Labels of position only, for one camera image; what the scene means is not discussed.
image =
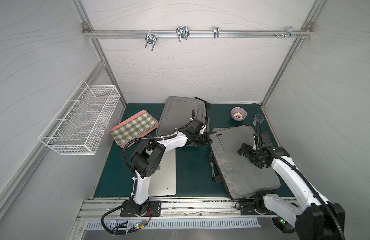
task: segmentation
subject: checkered tray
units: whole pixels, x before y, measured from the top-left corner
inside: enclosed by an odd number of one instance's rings
[[[149,132],[153,131],[157,125],[158,121],[147,111],[142,110],[113,127],[110,130],[110,133],[117,145],[124,148],[125,144],[129,140],[145,136]]]

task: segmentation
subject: wire mesh basket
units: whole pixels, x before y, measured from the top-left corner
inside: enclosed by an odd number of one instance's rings
[[[79,88],[82,92],[78,98],[68,100],[38,138],[60,155],[94,155],[120,99],[113,85],[85,85]],[[57,119],[69,103],[72,106],[65,116]],[[52,134],[45,136],[48,130]]]

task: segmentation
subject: metal vent grille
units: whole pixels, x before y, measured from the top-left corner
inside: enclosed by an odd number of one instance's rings
[[[114,228],[121,223],[128,222],[127,229],[132,228],[142,219],[110,220],[106,222],[108,228]],[[188,229],[188,228],[249,228],[261,227],[256,217],[245,218],[191,218],[191,219],[152,219],[145,227],[147,229]],[[101,230],[101,222],[87,221],[86,230]]]

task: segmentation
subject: food in bowl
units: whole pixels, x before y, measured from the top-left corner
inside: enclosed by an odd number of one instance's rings
[[[235,112],[233,113],[233,116],[235,116],[236,118],[243,118],[243,114],[241,112]]]

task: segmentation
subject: aluminum rail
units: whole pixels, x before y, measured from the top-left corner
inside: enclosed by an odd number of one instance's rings
[[[157,38],[178,38],[174,30],[146,31],[88,31],[83,32],[85,38],[144,38],[148,33]],[[220,30],[219,38],[284,38],[287,30]],[[310,38],[312,31],[292,30],[298,38]],[[189,30],[188,38],[215,38],[213,30]]]
[[[318,13],[320,12],[324,2],[326,0],[316,0],[308,15],[306,16],[306,19],[305,21],[303,22],[301,28],[304,29],[304,30],[310,30],[312,28],[312,25],[313,25],[313,22],[314,20],[316,19]],[[276,86],[278,84],[278,82],[280,81],[280,79],[282,78],[282,76],[284,75],[286,69],[288,68],[289,66],[289,63],[291,62],[291,60],[293,59],[294,55],[296,54],[297,50],[299,49],[299,47],[301,46],[302,42],[303,42],[303,38],[296,38],[292,45],[290,46],[290,49],[288,51],[288,54],[285,56],[285,59],[283,61],[283,63],[281,64],[276,76],[274,77],[272,83],[270,84],[269,88],[268,88],[268,91],[266,92],[265,94],[265,97],[264,99],[262,100],[261,102],[261,106],[265,107],[266,104],[268,103],[273,91],[276,89]]]
[[[77,215],[77,220],[100,220],[102,215],[110,209],[120,206],[128,197],[96,198],[84,200]],[[162,201],[161,216],[154,218],[220,218],[220,217],[242,217],[240,209],[236,209],[238,201],[223,197],[151,197],[150,200]],[[295,197],[283,197],[288,202],[299,205]],[[123,219],[120,217],[121,210],[109,214],[106,219]],[[246,215],[247,217],[277,217],[276,214]]]

